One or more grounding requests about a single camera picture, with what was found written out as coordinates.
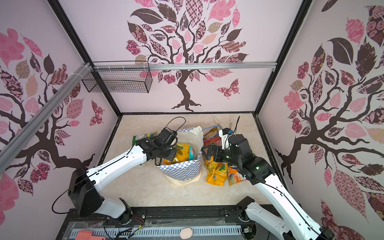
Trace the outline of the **blue checkered paper bag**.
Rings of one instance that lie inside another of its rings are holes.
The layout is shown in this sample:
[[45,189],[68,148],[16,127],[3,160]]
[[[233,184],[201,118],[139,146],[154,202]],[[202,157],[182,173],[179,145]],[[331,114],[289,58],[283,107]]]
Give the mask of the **blue checkered paper bag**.
[[177,144],[192,145],[197,158],[192,161],[165,165],[163,163],[158,169],[166,176],[171,185],[175,188],[196,182],[202,174],[202,147],[203,129],[200,126],[181,129],[177,131]]

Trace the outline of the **orange snack packet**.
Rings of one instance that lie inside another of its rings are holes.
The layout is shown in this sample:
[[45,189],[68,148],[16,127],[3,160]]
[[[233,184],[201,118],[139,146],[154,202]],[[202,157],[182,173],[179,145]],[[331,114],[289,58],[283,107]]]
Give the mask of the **orange snack packet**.
[[236,169],[231,167],[228,168],[227,177],[230,186],[246,180]]

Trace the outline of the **yellow snack packet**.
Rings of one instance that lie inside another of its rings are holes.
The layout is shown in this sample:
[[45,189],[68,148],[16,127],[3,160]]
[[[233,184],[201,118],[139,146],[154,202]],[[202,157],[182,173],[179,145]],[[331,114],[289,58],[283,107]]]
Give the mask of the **yellow snack packet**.
[[209,161],[205,160],[205,166],[208,172],[206,182],[214,186],[223,187],[228,176],[228,164],[217,163],[211,157]]

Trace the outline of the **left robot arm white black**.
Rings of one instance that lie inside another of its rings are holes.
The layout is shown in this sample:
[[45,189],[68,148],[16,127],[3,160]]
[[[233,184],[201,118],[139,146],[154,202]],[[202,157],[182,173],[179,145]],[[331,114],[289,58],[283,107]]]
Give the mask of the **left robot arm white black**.
[[160,134],[136,141],[129,150],[109,162],[89,170],[75,170],[70,186],[65,190],[75,207],[74,211],[81,217],[101,214],[127,224],[133,216],[127,202],[122,198],[112,200],[104,196],[102,190],[122,174],[149,160],[174,157],[177,142],[177,131],[164,127]]

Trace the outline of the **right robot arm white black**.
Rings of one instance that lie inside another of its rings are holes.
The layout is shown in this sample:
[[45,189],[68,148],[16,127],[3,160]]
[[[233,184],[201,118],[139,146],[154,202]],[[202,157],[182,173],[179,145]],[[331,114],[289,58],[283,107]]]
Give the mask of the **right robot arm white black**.
[[202,147],[206,160],[227,164],[261,191],[272,203],[278,216],[263,208],[251,197],[236,205],[232,214],[238,221],[256,223],[279,240],[333,240],[335,234],[312,219],[284,187],[273,167],[253,154],[248,140],[230,128],[218,128],[221,146]]

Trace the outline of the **red gold fruit snack bag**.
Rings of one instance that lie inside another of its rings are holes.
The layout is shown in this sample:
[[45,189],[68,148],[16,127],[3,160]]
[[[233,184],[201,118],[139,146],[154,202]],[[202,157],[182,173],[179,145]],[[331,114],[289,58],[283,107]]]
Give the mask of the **red gold fruit snack bag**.
[[220,126],[211,126],[203,129],[203,146],[217,145],[222,146],[222,139],[219,136],[219,131],[222,130]]

